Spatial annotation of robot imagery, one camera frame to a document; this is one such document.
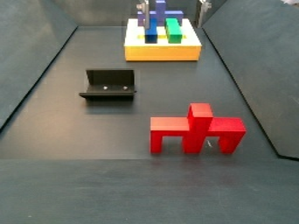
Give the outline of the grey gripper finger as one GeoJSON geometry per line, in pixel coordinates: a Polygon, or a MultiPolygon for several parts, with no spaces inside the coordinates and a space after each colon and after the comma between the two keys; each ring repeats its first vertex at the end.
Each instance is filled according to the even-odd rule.
{"type": "Polygon", "coordinates": [[[149,2],[148,0],[138,0],[138,4],[136,5],[136,8],[144,14],[144,28],[148,30],[149,29],[149,2]]]}
{"type": "Polygon", "coordinates": [[[208,9],[210,8],[210,2],[209,0],[198,0],[198,3],[200,3],[200,12],[198,12],[198,19],[197,19],[197,27],[201,27],[204,15],[208,9]]]}

